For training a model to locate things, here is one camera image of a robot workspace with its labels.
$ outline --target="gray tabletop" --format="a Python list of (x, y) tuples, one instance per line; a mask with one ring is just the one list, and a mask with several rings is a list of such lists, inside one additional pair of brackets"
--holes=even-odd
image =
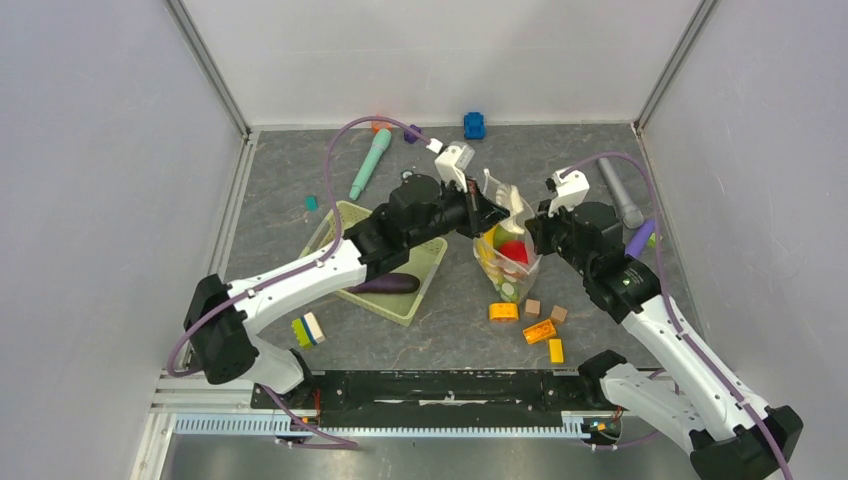
[[(323, 159), (333, 131), (263, 132), (250, 171), (247, 191), (226, 272), (227, 280), (271, 270), (298, 257), (329, 211), (323, 186)], [(462, 140), (458, 127), (430, 128), (425, 132), (445, 143)], [(373, 134), (370, 129), (348, 133), (337, 147), (333, 191), (347, 194)], [(627, 125), (539, 125), (488, 127), (486, 138), (470, 141), (476, 154), (467, 169), (483, 178), (483, 168), (504, 182), (517, 185), (535, 208), (549, 198), (545, 179), (594, 153), (620, 150), (641, 159), (638, 144)], [(385, 202), (410, 169), (438, 178), (435, 155), (412, 146), (395, 132), (365, 191), (356, 202), (372, 209)], [(615, 164), (631, 196), (649, 213), (647, 190), (628, 165)], [(597, 167), (584, 169), (591, 190), (587, 200), (611, 203)], [(319, 210), (308, 212), (304, 199), (318, 197)], [(632, 232), (626, 231), (629, 238)], [(564, 365), (552, 365), (544, 342), (527, 345), (521, 330), (538, 319), (522, 318), (512, 324), (493, 324), (487, 316), (499, 297), (472, 255), (471, 241), (458, 234), (447, 237), (448, 250), (412, 324), (400, 326), (383, 317), (329, 295), (297, 309), (266, 328), (261, 336), (283, 348), (297, 346), (291, 320), (315, 313), (326, 342), (304, 352), (311, 368), (323, 369), (448, 369), (448, 368), (576, 368), (589, 357), (612, 349), (639, 367), (656, 367), (653, 356), (627, 332), (598, 310), (583, 291), (581, 278), (561, 259), (542, 259), (530, 298), (542, 302), (546, 315), (556, 304), (568, 309), (568, 320), (558, 328), (566, 353)], [(666, 269), (672, 294), (697, 327), (690, 299), (671, 252)], [(653, 255), (643, 260), (655, 267)]]

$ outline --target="green plastic basket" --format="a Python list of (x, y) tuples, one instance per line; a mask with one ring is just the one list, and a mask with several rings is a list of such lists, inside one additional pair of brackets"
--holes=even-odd
[[(350, 228), (361, 220), (365, 220), (371, 215), (371, 210), (362, 208), (345, 201), (338, 201), (336, 205), (339, 207), (339, 212), (342, 214), (342, 228)], [(319, 248), (329, 245), (336, 235), (336, 225), (333, 222), (333, 212), (330, 211), (318, 230), (312, 235), (306, 248), (300, 253), (301, 257), (309, 255)], [(424, 299), (424, 294), (430, 287), (430, 281), (436, 274), (439, 264), (442, 263), (442, 258), (448, 249), (448, 242), (444, 238), (435, 238), (429, 242), (423, 243), (409, 252), (409, 261), (395, 269), (398, 273), (408, 273), (415, 275), (421, 281), (421, 288), (415, 293), (408, 294), (381, 294), (381, 293), (348, 293), (345, 290), (338, 290), (336, 295), (345, 300), (364, 307), (377, 315), (388, 318), (393, 322), (397, 322), (404, 327), (408, 327), (412, 323), (412, 318), (421, 305), (421, 300)]]

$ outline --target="wall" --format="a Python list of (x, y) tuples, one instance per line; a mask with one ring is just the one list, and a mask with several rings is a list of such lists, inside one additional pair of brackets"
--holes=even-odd
[(796, 478), (848, 469), (845, 18), (721, 2), (646, 131), (708, 340), (806, 424)]
[(16, 2), (0, 45), (0, 477), (127, 478), (240, 139), (162, 2)]
[(697, 0), (184, 0), (248, 121), (628, 121)]

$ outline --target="floor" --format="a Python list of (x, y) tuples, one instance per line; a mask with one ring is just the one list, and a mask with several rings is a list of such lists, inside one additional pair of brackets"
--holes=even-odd
[[(445, 143), (462, 140), (458, 127), (429, 128), (425, 132)], [(298, 257), (320, 220), (329, 210), (322, 182), (325, 148), (334, 131), (263, 132), (250, 171), (244, 203), (226, 272), (228, 280), (256, 275)], [(368, 151), (370, 129), (344, 137), (333, 164), (333, 191), (347, 194)], [(469, 142), (476, 154), (467, 169), (482, 179), (489, 168), (500, 180), (517, 185), (534, 206), (549, 198), (545, 179), (594, 153), (620, 150), (641, 159), (639, 146), (628, 125), (537, 125), (489, 127), (486, 138)], [(365, 191), (356, 202), (374, 208), (387, 200), (400, 182), (403, 170), (413, 169), (438, 178), (434, 154), (420, 145), (405, 143), (395, 133)], [(647, 190), (631, 167), (617, 170), (634, 200), (648, 213)], [(584, 170), (591, 190), (588, 200), (610, 203), (606, 184), (596, 167)], [(304, 198), (316, 195), (319, 210), (308, 212)], [(626, 231), (629, 238), (632, 232)], [(291, 319), (315, 313), (327, 341), (304, 352), (313, 369), (461, 369), (461, 368), (576, 368), (589, 357), (612, 349), (639, 367), (659, 366), (653, 356), (623, 328), (588, 299), (578, 274), (561, 259), (542, 259), (541, 272), (530, 296), (541, 300), (543, 313), (554, 304), (568, 309), (568, 320), (559, 328), (566, 351), (564, 365), (552, 365), (544, 342), (527, 345), (521, 330), (531, 324), (492, 324), (487, 308), (498, 295), (477, 265), (471, 241), (450, 234), (449, 247), (433, 284), (409, 327), (402, 327), (335, 295), (297, 309), (266, 328), (262, 337), (275, 345), (297, 345)], [(663, 241), (670, 252), (672, 242)], [(655, 267), (653, 255), (643, 260)], [(675, 255), (666, 256), (672, 294), (697, 327), (691, 301)]]
[[(624, 440), (651, 431), (625, 418)], [(577, 440), (356, 438), (360, 450), (289, 451), (269, 437), (176, 435), (163, 480), (432, 478), (695, 480), (689, 459), (666, 437), (638, 448), (595, 453)]]

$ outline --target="purple cable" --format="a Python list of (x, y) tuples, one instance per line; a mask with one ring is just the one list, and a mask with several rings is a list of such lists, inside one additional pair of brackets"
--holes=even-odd
[[(589, 158), (580, 160), (571, 167), (566, 168), (560, 174), (560, 178), (565, 178), (574, 170), (589, 163), (593, 163), (604, 157), (614, 157), (625, 160), (634, 167), (636, 167), (636, 170), (638, 170), (639, 173), (642, 175), (642, 179), (645, 181), (645, 185), (648, 187), (648, 194), (651, 197), (651, 206), (654, 211), (653, 216), (654, 220), (656, 221), (656, 238), (662, 238), (661, 230), (663, 228), (663, 216), (662, 209), (660, 208), (660, 202), (657, 199), (656, 189), (654, 188), (654, 184), (651, 181), (651, 177), (650, 175), (648, 175), (648, 171), (645, 169), (645, 167), (636, 160), (634, 160), (633, 157), (631, 157), (630, 155), (622, 152), (598, 153), (596, 155), (592, 155)], [(719, 379), (722, 385), (727, 388), (733, 398), (737, 402), (743, 402), (745, 400), (745, 396), (742, 395), (742, 392), (740, 392), (738, 388), (736, 388), (736, 385), (734, 385), (733, 382), (731, 382), (730, 379), (727, 378), (724, 373), (722, 373), (722, 371), (718, 368), (718, 365), (716, 365), (715, 362), (710, 359), (707, 353), (704, 352), (704, 350), (699, 347), (694, 340), (692, 340), (689, 334), (683, 333), (683, 326), (681, 325), (680, 320), (677, 318), (677, 315), (674, 314), (674, 308), (671, 306), (671, 297), (668, 293), (668, 281), (666, 278), (662, 258), (662, 248), (660, 248), (660, 244), (661, 242), (657, 241), (656, 248), (654, 248), (654, 255), (657, 261), (657, 276), (660, 280), (660, 294), (662, 296), (663, 303), (665, 304), (665, 309), (668, 313), (669, 320), (671, 321), (672, 325), (674, 325), (674, 329), (676, 330), (676, 333), (680, 336), (680, 338), (684, 342), (686, 342), (686, 345), (688, 345), (689, 348), (692, 349), (693, 352), (695, 352), (695, 355), (697, 355), (698, 358), (700, 358), (701, 361), (704, 362), (704, 365), (706, 365), (707, 368), (709, 368), (710, 371), (713, 373), (713, 375), (715, 375), (716, 378)], [(774, 458), (777, 460), (777, 464), (780, 466), (780, 471), (783, 473), (783, 478), (786, 480), (793, 480), (792, 473), (789, 471), (789, 465), (786, 463), (786, 458), (783, 456), (783, 452), (780, 451), (780, 446), (778, 446), (777, 440), (775, 440), (774, 435), (772, 435), (771, 431), (768, 429), (768, 427), (766, 427), (766, 424), (762, 421), (762, 419), (760, 419), (759, 415), (757, 415), (757, 412), (754, 411), (753, 407), (746, 403), (743, 408), (745, 409), (745, 412), (751, 417), (751, 419), (754, 420), (754, 423), (757, 425), (757, 427), (759, 427), (760, 431), (763, 433), (766, 442), (768, 442), (769, 447), (771, 448), (771, 452), (774, 455)]]
[[(664, 368), (658, 368), (658, 369), (654, 370), (653, 373), (648, 375), (648, 378), (653, 380), (654, 378), (656, 378), (657, 375), (664, 373), (664, 372), (665, 372)], [(680, 395), (680, 385), (678, 385), (677, 382), (674, 382), (674, 393)], [(616, 451), (616, 450), (621, 450), (622, 448), (636, 447), (636, 446), (642, 445), (643, 443), (648, 443), (651, 440), (653, 440), (653, 439), (655, 439), (659, 436), (660, 436), (660, 431), (654, 430), (653, 432), (645, 435), (642, 438), (637, 438), (636, 440), (631, 440), (629, 442), (624, 442), (624, 443), (616, 443), (615, 446), (613, 446), (613, 445), (595, 445), (593, 448), (594, 448), (595, 451), (613, 452), (613, 451)], [(588, 443), (583, 443), (583, 445), (586, 445), (587, 447), (592, 447), (592, 445), (588, 444)]]
[[(336, 143), (339, 141), (339, 138), (345, 132), (347, 132), (348, 130), (350, 130), (354, 126), (359, 125), (360, 123), (365, 123), (365, 122), (370, 122), (370, 121), (381, 121), (381, 122), (391, 123), (392, 125), (395, 125), (397, 127), (402, 128), (405, 132), (409, 133), (410, 135), (414, 135), (416, 138), (422, 140), (424, 142), (424, 145), (427, 145), (427, 144), (430, 143), (429, 137), (427, 137), (426, 135), (423, 135), (420, 132), (416, 132), (415, 130), (411, 129), (409, 126), (407, 126), (407, 125), (405, 125), (405, 124), (403, 124), (403, 123), (401, 123), (397, 120), (394, 120), (392, 118), (378, 117), (378, 116), (368, 116), (368, 117), (362, 117), (362, 118), (358, 118), (356, 120), (353, 120), (352, 122), (350, 122), (347, 125), (340, 128), (339, 131), (336, 132), (335, 135), (333, 135), (333, 138), (330, 140), (330, 143), (327, 145), (327, 156), (324, 159), (324, 186), (327, 188), (327, 198), (330, 199), (330, 207), (333, 209), (333, 220), (334, 220), (334, 224), (335, 224), (335, 227), (336, 227), (336, 235), (333, 238), (333, 243), (330, 245), (330, 248), (328, 248), (327, 252), (324, 253), (324, 255), (321, 255), (321, 257), (319, 258), (319, 260), (322, 261), (322, 262), (326, 261), (328, 258), (330, 258), (330, 256), (333, 255), (333, 253), (335, 253), (336, 249), (338, 248), (339, 244), (342, 241), (342, 215), (339, 212), (338, 206), (336, 206), (336, 197), (333, 195), (333, 188), (332, 188), (332, 185), (330, 184), (330, 162), (332, 160), (333, 149), (336, 147)], [(265, 280), (264, 282), (256, 285), (253, 288), (253, 290), (256, 291), (256, 292), (261, 292), (265, 288), (267, 288), (271, 285), (274, 285), (277, 282), (280, 282), (280, 281), (285, 280), (287, 278), (291, 278), (295, 275), (301, 274), (301, 273), (303, 273), (303, 272), (305, 272), (305, 271), (307, 271), (307, 270), (309, 270), (309, 269), (311, 269), (315, 266), (316, 266), (315, 263), (309, 263), (309, 264), (302, 265), (300, 267), (294, 268), (292, 270), (289, 270), (287, 272), (283, 272), (283, 273), (277, 275), (276, 277), (269, 278), (268, 280)], [(195, 322), (194, 325), (192, 325), (188, 330), (186, 330), (185, 333), (179, 338), (179, 340), (177, 340), (176, 345), (174, 345), (174, 348), (171, 349), (171, 353), (168, 355), (168, 362), (166, 364), (166, 369), (168, 371), (168, 375), (170, 375), (172, 377), (179, 378), (179, 377), (185, 377), (185, 376), (188, 376), (188, 375), (191, 375), (191, 374), (194, 374), (194, 373), (197, 373), (198, 371), (200, 371), (200, 369), (191, 369), (191, 368), (186, 369), (186, 370), (177, 370), (176, 369), (177, 357), (180, 354), (180, 350), (182, 350), (183, 346), (185, 346), (185, 344), (188, 343), (188, 341), (189, 341), (189, 339), (191, 339), (192, 335), (194, 335), (195, 333), (197, 333), (198, 330), (203, 328), (203, 326), (206, 325), (207, 322), (209, 322), (212, 318), (214, 318), (219, 313), (223, 312), (224, 310), (231, 307), (232, 305), (235, 305), (237, 302), (244, 300), (245, 298), (247, 298), (247, 291), (241, 292), (241, 293), (237, 294), (236, 296), (231, 297), (227, 301), (221, 303), (217, 307), (215, 307), (212, 310), (210, 310), (209, 312), (207, 312), (206, 315), (203, 315), (202, 317), (200, 317), (200, 319), (197, 322)], [(309, 445), (309, 446), (298, 445), (298, 448), (312, 448), (312, 449), (316, 449), (316, 450), (331, 450), (331, 449), (340, 449), (340, 448), (351, 449), (351, 448), (357, 448), (358, 447), (358, 444), (356, 444), (355, 442), (351, 442), (349, 440), (345, 440), (345, 439), (342, 439), (342, 438), (338, 438), (338, 437), (334, 437), (332, 435), (325, 434), (323, 432), (320, 432), (318, 429), (315, 429), (311, 425), (307, 425), (306, 423), (301, 421), (297, 416), (295, 416), (291, 412), (291, 410), (289, 410), (283, 404), (282, 400), (280, 400), (277, 397), (277, 395), (274, 394), (273, 390), (271, 390), (269, 387), (266, 387), (264, 385), (262, 386), (262, 388), (265, 389), (265, 391), (268, 393), (268, 395), (270, 395), (271, 398), (274, 399), (277, 406), (280, 407), (280, 409), (282, 409), (284, 412), (286, 412), (286, 415), (288, 415), (295, 424), (311, 431), (315, 435), (326, 438), (328, 440), (332, 440), (332, 441), (337, 442), (339, 444), (339, 445)]]

